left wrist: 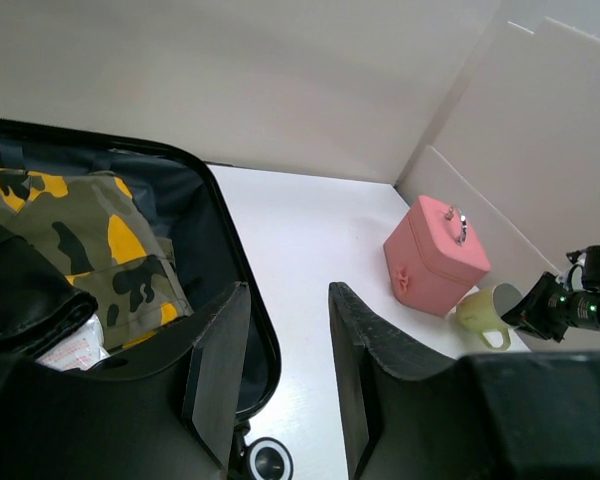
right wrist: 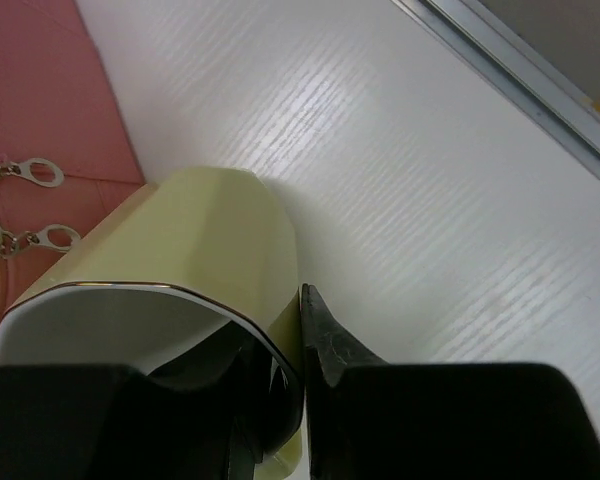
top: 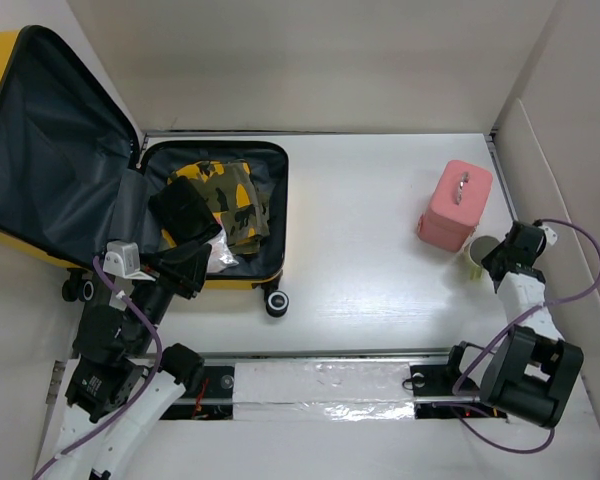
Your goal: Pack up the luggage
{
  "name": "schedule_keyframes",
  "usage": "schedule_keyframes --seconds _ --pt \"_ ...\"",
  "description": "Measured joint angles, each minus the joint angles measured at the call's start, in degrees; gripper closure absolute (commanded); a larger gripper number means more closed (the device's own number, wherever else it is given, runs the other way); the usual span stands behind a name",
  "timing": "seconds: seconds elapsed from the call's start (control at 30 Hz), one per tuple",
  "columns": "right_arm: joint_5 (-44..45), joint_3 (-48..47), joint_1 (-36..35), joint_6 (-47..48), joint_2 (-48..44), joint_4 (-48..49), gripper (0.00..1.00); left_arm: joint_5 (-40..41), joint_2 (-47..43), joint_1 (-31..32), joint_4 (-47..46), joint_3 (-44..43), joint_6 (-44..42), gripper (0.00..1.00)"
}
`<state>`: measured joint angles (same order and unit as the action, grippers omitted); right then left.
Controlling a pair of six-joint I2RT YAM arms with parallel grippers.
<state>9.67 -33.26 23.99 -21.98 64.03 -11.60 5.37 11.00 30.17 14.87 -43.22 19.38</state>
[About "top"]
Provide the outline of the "clear packet with red print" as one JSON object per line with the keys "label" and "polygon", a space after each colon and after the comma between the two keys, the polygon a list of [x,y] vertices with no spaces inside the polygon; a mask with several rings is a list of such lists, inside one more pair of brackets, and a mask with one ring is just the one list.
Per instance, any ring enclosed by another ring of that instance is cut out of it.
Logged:
{"label": "clear packet with red print", "polygon": [[218,274],[239,265],[239,261],[229,248],[227,234],[224,229],[209,240],[207,244],[211,247],[207,263],[208,274]]}

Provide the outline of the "pale yellow mug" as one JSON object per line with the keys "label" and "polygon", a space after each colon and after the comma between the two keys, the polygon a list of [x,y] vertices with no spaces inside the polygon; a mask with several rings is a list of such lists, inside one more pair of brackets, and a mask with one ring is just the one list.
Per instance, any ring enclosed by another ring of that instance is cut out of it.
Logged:
{"label": "pale yellow mug", "polygon": [[465,259],[469,266],[469,279],[480,280],[483,274],[482,260],[498,245],[500,241],[493,236],[483,235],[474,238],[464,248]]}

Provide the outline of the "black roll-up pouch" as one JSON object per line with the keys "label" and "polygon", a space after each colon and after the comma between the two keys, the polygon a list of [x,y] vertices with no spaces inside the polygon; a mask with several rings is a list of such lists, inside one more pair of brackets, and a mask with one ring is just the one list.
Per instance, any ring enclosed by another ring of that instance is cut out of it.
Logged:
{"label": "black roll-up pouch", "polygon": [[204,244],[222,230],[206,200],[184,176],[178,176],[151,196],[148,206],[177,246],[191,241]]}

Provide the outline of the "pink vanity case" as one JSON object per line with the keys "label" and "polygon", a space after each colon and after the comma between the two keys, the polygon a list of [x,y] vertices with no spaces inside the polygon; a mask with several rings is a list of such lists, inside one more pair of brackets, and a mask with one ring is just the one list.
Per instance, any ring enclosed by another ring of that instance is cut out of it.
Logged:
{"label": "pink vanity case", "polygon": [[479,225],[492,184],[490,171],[461,160],[449,161],[419,218],[418,238],[458,252]]}

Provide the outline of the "camouflage garment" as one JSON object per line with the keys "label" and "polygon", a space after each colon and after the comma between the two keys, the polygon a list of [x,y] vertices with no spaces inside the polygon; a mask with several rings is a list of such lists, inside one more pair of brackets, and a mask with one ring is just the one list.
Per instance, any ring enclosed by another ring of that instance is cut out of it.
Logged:
{"label": "camouflage garment", "polygon": [[178,177],[187,178],[205,200],[224,227],[234,255],[259,253],[262,241],[270,235],[270,195],[256,186],[245,160],[201,160],[173,171],[168,183]]}

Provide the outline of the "yellow hard-shell suitcase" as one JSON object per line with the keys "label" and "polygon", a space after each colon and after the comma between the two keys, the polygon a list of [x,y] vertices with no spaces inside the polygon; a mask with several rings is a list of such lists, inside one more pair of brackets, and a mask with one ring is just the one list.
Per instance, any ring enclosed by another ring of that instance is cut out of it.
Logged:
{"label": "yellow hard-shell suitcase", "polygon": [[177,247],[149,210],[170,174],[201,160],[245,160],[269,194],[270,235],[258,254],[206,274],[204,287],[261,288],[269,315],[289,307],[279,288],[286,246],[289,158],[271,142],[170,140],[148,149],[73,49],[40,25],[0,32],[0,238],[68,270],[68,301],[108,242],[142,254]]}

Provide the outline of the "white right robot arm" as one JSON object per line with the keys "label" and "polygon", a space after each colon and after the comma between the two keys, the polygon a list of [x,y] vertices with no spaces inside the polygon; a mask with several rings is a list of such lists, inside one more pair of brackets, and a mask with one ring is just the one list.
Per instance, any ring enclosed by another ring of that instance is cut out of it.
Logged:
{"label": "white right robot arm", "polygon": [[[555,427],[584,362],[580,347],[558,331],[546,300],[546,278],[534,267],[557,234],[542,221],[515,221],[504,240],[482,260],[504,308],[507,327],[472,362],[456,359],[442,368],[442,381],[455,395],[480,402],[544,429]],[[478,363],[489,364],[478,381]]]}

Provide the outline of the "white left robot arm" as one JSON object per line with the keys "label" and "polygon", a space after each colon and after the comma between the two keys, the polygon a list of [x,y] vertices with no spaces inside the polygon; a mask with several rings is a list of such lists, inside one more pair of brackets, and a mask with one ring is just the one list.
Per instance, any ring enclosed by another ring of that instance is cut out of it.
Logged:
{"label": "white left robot arm", "polygon": [[211,251],[192,241],[142,254],[112,241],[93,258],[94,273],[124,306],[96,305],[80,321],[55,452],[35,478],[123,478],[167,409],[200,390],[203,358],[180,343],[164,346],[158,326],[173,297],[201,291]]}

